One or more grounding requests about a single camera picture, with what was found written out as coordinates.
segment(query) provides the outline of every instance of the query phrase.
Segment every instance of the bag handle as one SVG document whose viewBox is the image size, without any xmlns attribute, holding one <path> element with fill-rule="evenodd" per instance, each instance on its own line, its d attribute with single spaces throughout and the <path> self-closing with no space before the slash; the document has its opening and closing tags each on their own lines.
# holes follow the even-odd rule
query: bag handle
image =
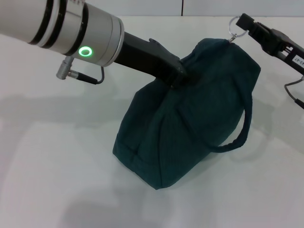
<svg viewBox="0 0 304 228">
<path fill-rule="evenodd" d="M 252 94 L 251 90 L 248 88 L 245 88 L 244 85 L 247 85 L 247 82 L 244 82 L 244 75 L 242 76 L 236 76 L 232 75 L 232 78 L 234 80 L 234 83 L 236 85 L 236 88 L 240 94 L 244 110 L 245 110 L 245 120 L 244 125 L 241 133 L 237 137 L 236 140 L 234 140 L 232 143 L 224 145 L 224 146 L 211 146 L 213 152 L 215 153 L 224 153 L 228 151 L 235 150 L 237 148 L 242 147 L 245 142 L 247 141 L 250 125 L 251 125 L 251 119 L 252 119 Z"/>
</svg>

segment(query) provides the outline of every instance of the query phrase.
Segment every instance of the green led ring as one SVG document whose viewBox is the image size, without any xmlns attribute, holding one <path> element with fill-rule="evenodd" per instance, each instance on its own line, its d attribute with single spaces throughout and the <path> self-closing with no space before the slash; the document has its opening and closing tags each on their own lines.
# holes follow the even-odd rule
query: green led ring
<svg viewBox="0 0 304 228">
<path fill-rule="evenodd" d="M 79 49 L 79 54 L 82 57 L 89 57 L 93 54 L 93 50 L 90 47 L 82 47 Z"/>
</svg>

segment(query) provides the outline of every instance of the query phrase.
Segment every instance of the metal ring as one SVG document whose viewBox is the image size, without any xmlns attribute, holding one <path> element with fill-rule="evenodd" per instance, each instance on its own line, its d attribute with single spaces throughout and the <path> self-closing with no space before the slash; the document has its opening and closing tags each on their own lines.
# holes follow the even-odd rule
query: metal ring
<svg viewBox="0 0 304 228">
<path fill-rule="evenodd" d="M 229 22 L 229 33 L 230 33 L 232 36 L 236 36 L 236 38 L 237 38 L 237 37 L 242 37 L 242 36 L 244 36 L 244 35 L 247 33 L 247 31 L 245 31 L 245 32 L 243 32 L 241 35 L 237 35 L 236 33 L 232 33 L 232 32 L 231 32 L 231 25 L 232 25 L 232 22 L 233 22 L 235 19 L 238 19 L 238 18 L 240 18 L 240 16 L 234 17 L 234 18 L 231 19 L 231 21 Z"/>
</svg>

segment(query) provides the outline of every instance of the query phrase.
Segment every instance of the cable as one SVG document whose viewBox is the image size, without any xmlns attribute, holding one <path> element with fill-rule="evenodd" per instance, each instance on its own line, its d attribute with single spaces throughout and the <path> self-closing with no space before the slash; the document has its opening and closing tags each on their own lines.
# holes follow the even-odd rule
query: cable
<svg viewBox="0 0 304 228">
<path fill-rule="evenodd" d="M 104 82 L 105 79 L 105 69 L 103 67 L 101 67 L 101 80 L 97 82 L 97 85 L 102 84 Z"/>
<path fill-rule="evenodd" d="M 288 87 L 288 86 L 293 86 L 293 85 L 298 84 L 298 83 L 300 83 L 300 82 L 302 82 L 302 81 L 303 81 L 303 80 L 300 79 L 300 80 L 297 80 L 297 81 L 295 81 L 295 82 L 286 84 L 286 85 L 284 86 L 286 92 L 288 93 L 288 95 L 289 95 L 294 101 L 296 101 L 296 98 L 295 98 L 294 96 L 292 96 L 292 94 L 289 92 L 289 90 L 287 89 L 287 87 Z"/>
</svg>

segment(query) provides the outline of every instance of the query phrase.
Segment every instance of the teal bag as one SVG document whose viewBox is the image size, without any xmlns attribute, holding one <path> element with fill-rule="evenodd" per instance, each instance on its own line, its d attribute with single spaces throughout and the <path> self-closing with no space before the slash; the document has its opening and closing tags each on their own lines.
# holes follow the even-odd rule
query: teal bag
<svg viewBox="0 0 304 228">
<path fill-rule="evenodd" d="M 114 155 L 155 189 L 175 184 L 209 153 L 244 145 L 259 65 L 239 46 L 204 39 L 182 60 L 195 79 L 171 89 L 156 79 L 138 91 L 125 115 Z M 245 111 L 237 139 L 221 145 Z"/>
</svg>

